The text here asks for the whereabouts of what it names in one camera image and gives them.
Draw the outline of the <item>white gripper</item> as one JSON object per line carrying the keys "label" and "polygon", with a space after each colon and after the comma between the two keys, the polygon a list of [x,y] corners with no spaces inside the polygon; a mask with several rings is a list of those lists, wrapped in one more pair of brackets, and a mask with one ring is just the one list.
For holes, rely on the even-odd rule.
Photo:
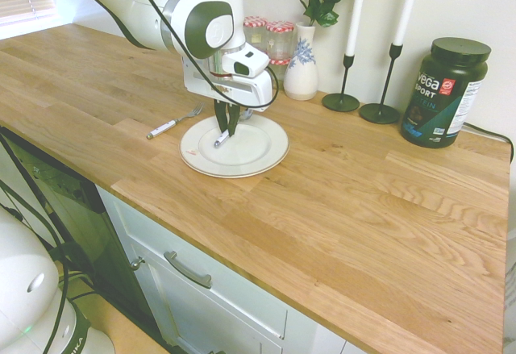
{"label": "white gripper", "polygon": [[[235,134],[240,105],[253,110],[266,110],[273,102],[273,80],[267,69],[255,77],[216,77],[201,60],[191,61],[184,56],[181,60],[186,89],[191,93],[219,100],[214,101],[214,113],[222,133],[228,130],[230,135]],[[231,101],[239,105],[227,106],[227,102]]]}

